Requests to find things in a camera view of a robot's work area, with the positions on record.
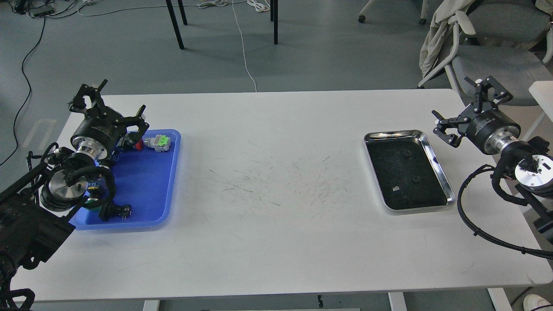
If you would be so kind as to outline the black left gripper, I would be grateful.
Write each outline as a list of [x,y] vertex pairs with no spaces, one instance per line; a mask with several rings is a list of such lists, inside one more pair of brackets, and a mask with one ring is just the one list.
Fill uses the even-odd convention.
[[[83,121],[71,136],[71,145],[77,154],[86,155],[94,161],[110,157],[123,136],[128,135],[131,140],[137,141],[143,139],[149,128],[143,116],[146,105],[142,105],[132,117],[123,117],[105,106],[101,91],[107,83],[107,79],[98,87],[83,83],[68,102],[69,112],[84,115]],[[128,132],[127,128],[132,126],[138,130]]]

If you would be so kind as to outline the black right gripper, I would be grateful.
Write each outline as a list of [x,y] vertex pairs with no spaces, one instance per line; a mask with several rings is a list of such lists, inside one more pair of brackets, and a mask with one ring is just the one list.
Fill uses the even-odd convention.
[[[458,148],[466,136],[483,154],[498,154],[504,145],[500,140],[520,136],[520,125],[498,110],[499,105],[511,101],[513,95],[492,76],[476,80],[466,76],[464,80],[474,87],[474,100],[466,110],[477,115],[471,119],[464,116],[446,119],[432,110],[436,117],[432,132],[451,147]],[[456,129],[458,134],[447,134],[448,129]]]

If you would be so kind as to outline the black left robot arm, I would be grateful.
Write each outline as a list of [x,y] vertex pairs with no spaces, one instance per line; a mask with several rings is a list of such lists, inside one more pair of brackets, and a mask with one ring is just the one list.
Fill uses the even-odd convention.
[[11,289],[18,268],[47,262],[75,230],[79,209],[98,210],[99,218],[126,218],[132,207],[114,202],[117,186],[111,165],[120,149],[140,149],[149,128],[142,105],[125,117],[105,105],[98,87],[81,85],[69,110],[84,118],[71,136],[71,148],[52,143],[39,163],[1,193],[1,309],[29,311],[35,293]]

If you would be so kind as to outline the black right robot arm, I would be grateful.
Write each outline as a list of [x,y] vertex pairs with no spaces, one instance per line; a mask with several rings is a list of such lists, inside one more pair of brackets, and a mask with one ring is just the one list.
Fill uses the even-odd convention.
[[474,87],[474,101],[457,116],[444,118],[437,111],[436,126],[433,130],[446,144],[457,148],[462,138],[468,138],[483,154],[500,156],[495,166],[482,165],[464,180],[458,191],[458,214],[464,224],[486,241],[498,246],[551,260],[550,251],[526,248],[511,244],[485,232],[466,215],[462,206],[462,195],[470,181],[476,176],[490,172],[490,182],[494,192],[504,201],[519,206],[530,206],[539,215],[534,222],[539,233],[552,241],[552,211],[540,199],[552,198],[552,157],[549,156],[549,142],[541,136],[521,140],[520,125],[506,116],[500,104],[510,101],[513,96],[494,77],[465,80]]

